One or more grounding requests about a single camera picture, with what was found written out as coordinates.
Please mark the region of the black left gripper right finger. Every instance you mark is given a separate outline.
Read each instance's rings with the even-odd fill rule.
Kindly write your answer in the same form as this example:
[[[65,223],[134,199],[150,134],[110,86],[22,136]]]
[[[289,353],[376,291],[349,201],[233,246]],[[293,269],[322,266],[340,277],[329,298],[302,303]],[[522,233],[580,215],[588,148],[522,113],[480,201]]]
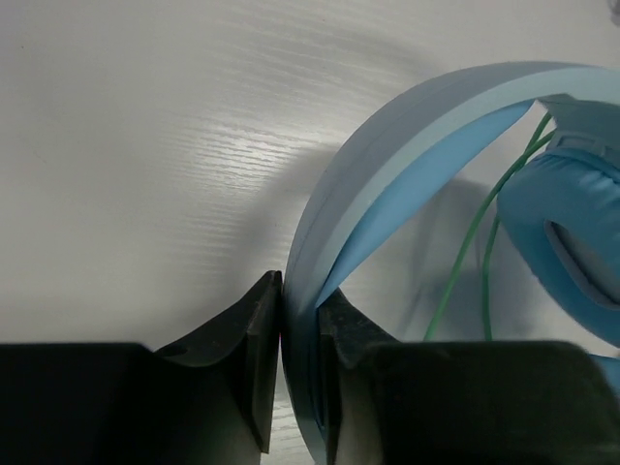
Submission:
[[[619,460],[619,398],[576,345],[402,343],[341,293],[319,326],[330,464]]]

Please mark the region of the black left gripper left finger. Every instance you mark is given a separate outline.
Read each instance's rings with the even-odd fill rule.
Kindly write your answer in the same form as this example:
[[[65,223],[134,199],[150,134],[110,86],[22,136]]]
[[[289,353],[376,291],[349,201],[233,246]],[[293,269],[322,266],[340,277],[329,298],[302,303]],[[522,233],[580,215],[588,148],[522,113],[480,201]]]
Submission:
[[[1,348],[5,464],[257,464],[269,450],[282,275],[152,351]]]

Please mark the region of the light blue headphones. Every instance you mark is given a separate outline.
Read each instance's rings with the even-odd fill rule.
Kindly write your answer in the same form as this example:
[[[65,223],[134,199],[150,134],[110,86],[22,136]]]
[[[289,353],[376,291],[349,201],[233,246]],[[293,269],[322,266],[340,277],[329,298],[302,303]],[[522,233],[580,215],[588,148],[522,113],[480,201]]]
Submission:
[[[563,62],[508,62],[427,80],[375,112],[344,143],[307,203],[288,258],[283,358],[296,420],[327,461],[319,405],[319,306],[403,223],[534,104],[556,131],[493,191],[512,243],[552,298],[606,343],[619,306],[588,282],[553,224],[619,272],[619,75]]]

